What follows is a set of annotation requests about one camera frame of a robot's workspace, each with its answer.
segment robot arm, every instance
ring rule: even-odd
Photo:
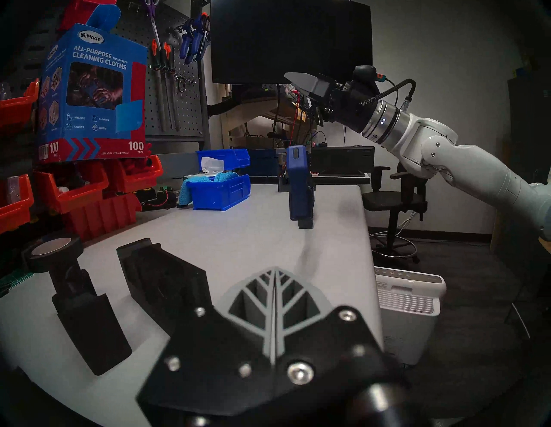
[[[551,240],[551,186],[528,184],[500,160],[475,145],[457,145],[446,125],[398,109],[382,99],[372,67],[356,67],[354,80],[340,85],[304,73],[285,76],[308,96],[327,121],[337,121],[392,153],[412,175],[444,180],[471,196],[531,224]]]

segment vent grille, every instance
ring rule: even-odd
[[[401,310],[409,313],[434,313],[433,299],[429,296],[401,295],[378,289],[382,309]]]

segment white table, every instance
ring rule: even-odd
[[[85,248],[78,261],[98,295],[106,293],[132,355],[92,374],[61,325],[48,273],[35,274],[0,299],[0,346],[43,390],[104,427],[149,426],[135,402],[168,336],[132,299],[119,246],[145,237],[204,269],[214,304],[233,284],[278,266],[317,286],[333,306],[356,307],[382,347],[381,317],[369,234],[358,186],[317,186],[314,228],[289,220],[287,193],[253,185],[226,212],[172,209]]]

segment screw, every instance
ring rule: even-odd
[[[293,384],[302,386],[312,381],[314,370],[308,363],[296,362],[287,368],[287,376]]]
[[[166,366],[169,367],[169,371],[176,372],[180,369],[180,360],[176,356],[171,356],[165,359]]]
[[[355,345],[352,347],[352,356],[355,358],[361,358],[365,355],[365,347],[361,344]]]
[[[209,424],[210,421],[205,417],[193,417],[188,423],[189,426],[193,427],[204,427]]]
[[[239,367],[239,375],[241,375],[241,378],[247,378],[249,375],[251,375],[252,368],[251,365],[248,363],[243,364],[241,367]]]
[[[339,312],[339,317],[344,320],[345,322],[353,322],[358,317],[356,316],[356,313],[354,313],[352,310],[342,310]]]

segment purple scissors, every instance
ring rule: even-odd
[[[159,33],[157,32],[157,26],[155,25],[155,8],[159,4],[159,0],[143,0],[143,4],[147,9],[147,16],[151,19],[151,25],[153,26],[153,32],[155,33],[155,41],[157,46],[162,46],[159,39]]]

